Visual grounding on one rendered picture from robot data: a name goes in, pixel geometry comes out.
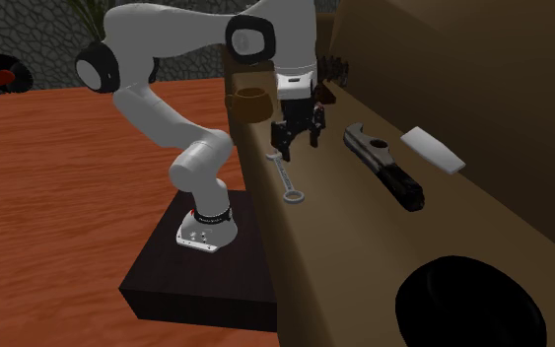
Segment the green potted plant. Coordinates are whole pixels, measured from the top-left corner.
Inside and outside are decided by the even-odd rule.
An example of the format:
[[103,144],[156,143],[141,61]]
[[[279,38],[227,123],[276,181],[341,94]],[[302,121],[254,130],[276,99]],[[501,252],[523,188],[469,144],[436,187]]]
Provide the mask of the green potted plant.
[[102,41],[104,15],[116,5],[116,0],[66,0],[74,13],[80,18],[94,41]]

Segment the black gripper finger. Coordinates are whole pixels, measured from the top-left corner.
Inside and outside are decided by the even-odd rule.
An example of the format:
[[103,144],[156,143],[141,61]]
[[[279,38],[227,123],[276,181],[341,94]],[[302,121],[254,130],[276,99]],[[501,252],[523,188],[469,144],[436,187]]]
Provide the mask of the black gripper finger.
[[321,130],[325,128],[325,112],[323,106],[313,108],[312,117],[309,123],[310,145],[314,148],[318,146],[318,138]]
[[294,128],[286,120],[272,121],[270,137],[271,146],[282,155],[284,161],[290,162],[290,145],[296,137]]

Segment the grey black-handled adjustable wrench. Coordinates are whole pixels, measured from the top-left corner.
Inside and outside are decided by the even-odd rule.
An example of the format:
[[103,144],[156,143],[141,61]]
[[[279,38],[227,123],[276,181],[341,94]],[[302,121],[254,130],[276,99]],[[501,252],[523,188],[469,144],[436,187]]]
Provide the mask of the grey black-handled adjustable wrench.
[[344,130],[344,144],[373,172],[396,201],[407,211],[422,210],[425,196],[422,186],[405,172],[389,151],[389,144],[363,132],[361,122]]

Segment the brown mug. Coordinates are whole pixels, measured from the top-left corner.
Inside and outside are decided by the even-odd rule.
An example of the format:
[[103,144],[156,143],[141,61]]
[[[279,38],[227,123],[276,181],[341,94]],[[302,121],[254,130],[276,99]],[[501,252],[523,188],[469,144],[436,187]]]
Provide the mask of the brown mug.
[[225,105],[231,116],[242,123],[258,123],[273,114],[268,93],[260,88],[244,88],[225,96]]

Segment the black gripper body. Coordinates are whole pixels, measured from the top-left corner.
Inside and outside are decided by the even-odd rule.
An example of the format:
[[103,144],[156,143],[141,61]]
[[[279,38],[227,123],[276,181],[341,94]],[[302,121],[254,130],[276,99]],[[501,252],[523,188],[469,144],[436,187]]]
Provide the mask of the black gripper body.
[[323,105],[314,98],[281,101],[281,110],[289,131],[308,130],[310,126],[323,128]]

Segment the black bowl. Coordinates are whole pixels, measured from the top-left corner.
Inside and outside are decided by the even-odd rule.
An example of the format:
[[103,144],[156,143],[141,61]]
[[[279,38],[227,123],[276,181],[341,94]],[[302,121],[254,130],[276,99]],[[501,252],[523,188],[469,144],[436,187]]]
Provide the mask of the black bowl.
[[399,287],[395,315],[407,347],[547,347],[532,297],[497,268],[448,255],[413,271]]

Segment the dark robot stand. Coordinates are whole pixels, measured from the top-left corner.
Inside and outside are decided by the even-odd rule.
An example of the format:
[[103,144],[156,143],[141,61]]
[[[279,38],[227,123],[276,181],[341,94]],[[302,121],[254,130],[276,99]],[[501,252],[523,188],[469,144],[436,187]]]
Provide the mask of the dark robot stand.
[[194,206],[178,192],[119,286],[140,319],[275,332],[277,302],[251,195],[229,192],[236,239],[215,252],[176,243]]

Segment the white flat block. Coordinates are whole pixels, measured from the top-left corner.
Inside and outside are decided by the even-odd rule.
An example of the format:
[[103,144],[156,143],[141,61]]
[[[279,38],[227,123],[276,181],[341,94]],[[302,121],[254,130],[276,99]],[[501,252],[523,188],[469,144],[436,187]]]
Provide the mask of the white flat block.
[[465,167],[465,162],[449,147],[419,126],[403,134],[400,140],[423,159],[447,174],[455,174]]

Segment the silver combination wrench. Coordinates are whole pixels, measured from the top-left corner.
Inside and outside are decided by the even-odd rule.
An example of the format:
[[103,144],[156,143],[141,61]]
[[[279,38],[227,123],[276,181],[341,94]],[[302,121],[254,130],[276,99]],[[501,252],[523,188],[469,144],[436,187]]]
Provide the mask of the silver combination wrench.
[[297,190],[291,182],[286,168],[282,163],[282,155],[279,152],[275,152],[273,154],[266,154],[265,158],[275,165],[276,170],[283,182],[285,189],[282,195],[283,200],[288,204],[298,204],[303,202],[305,200],[305,194],[300,190]]

